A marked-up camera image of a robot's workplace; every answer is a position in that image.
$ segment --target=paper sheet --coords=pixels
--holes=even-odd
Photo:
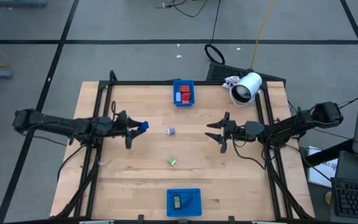
[[[320,151],[319,149],[313,146],[310,146],[309,148],[311,148],[308,150],[309,156]],[[314,168],[318,169],[328,178],[331,178],[331,177],[335,177],[337,163],[338,163],[338,159],[333,159],[331,161],[324,162],[318,166],[315,166]],[[319,174],[313,168],[309,168],[308,170],[308,182],[331,188],[331,182],[325,179],[321,174]]]

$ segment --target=black keyboard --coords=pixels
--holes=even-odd
[[[358,218],[358,180],[332,178],[331,184],[336,214]]]
[[[222,81],[224,82],[224,79],[230,76],[238,76],[240,78],[246,76],[250,70],[245,70],[241,68],[231,67],[227,65],[221,65],[219,63],[213,63],[209,65],[208,74],[206,76],[206,81]],[[285,79],[274,77],[271,75],[266,75],[263,73],[260,73],[256,71],[264,81],[279,81],[283,82],[285,86]]]

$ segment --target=red block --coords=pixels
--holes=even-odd
[[[190,86],[189,85],[180,85],[180,92],[181,93],[189,93],[190,92]]]
[[[182,93],[181,98],[182,98],[182,100],[190,101],[191,93]]]

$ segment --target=blue tray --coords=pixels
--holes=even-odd
[[[189,103],[179,103],[176,102],[176,95],[177,92],[180,91],[180,85],[189,85],[190,86],[190,93],[191,93],[191,98]],[[191,106],[194,103],[196,103],[196,98],[195,98],[195,93],[194,93],[194,81],[193,80],[174,80],[173,81],[173,104],[175,104],[176,106]]]
[[[181,209],[175,210],[173,207],[173,197],[179,195]],[[183,203],[192,195],[189,205],[184,208]],[[201,190],[200,189],[168,189],[167,190],[167,216],[168,217],[196,217],[202,216]]]

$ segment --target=wooden table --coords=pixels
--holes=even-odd
[[[98,82],[82,84],[75,118],[92,116],[97,87]],[[269,82],[268,88],[273,116],[289,117],[283,83]],[[274,220],[267,172],[255,162],[237,157],[229,141],[227,153],[221,154],[217,142],[204,134],[222,133],[206,124],[222,119],[225,111],[238,125],[257,121],[256,106],[235,106],[220,86],[195,86],[195,92],[192,107],[177,108],[172,103],[172,86],[113,86],[111,100],[116,101],[117,111],[126,110],[134,120],[148,121],[150,128],[134,140],[130,150],[125,148],[123,138],[104,140],[92,219],[135,220],[143,214],[146,220],[167,220],[167,189],[200,188],[203,216],[192,220],[227,220],[230,215],[236,220]],[[264,100],[262,107],[267,120]],[[169,136],[168,128],[175,128],[176,135]],[[289,144],[297,147],[296,141]],[[78,143],[68,146],[65,158],[77,148]],[[253,142],[239,152],[263,162],[261,150],[262,145]],[[289,191],[314,216],[299,152],[291,148],[281,152]],[[63,168],[51,215],[60,212],[77,190],[84,156],[85,150]],[[178,161],[177,167],[168,164],[170,157]],[[277,191],[284,217],[282,194],[279,188]]]

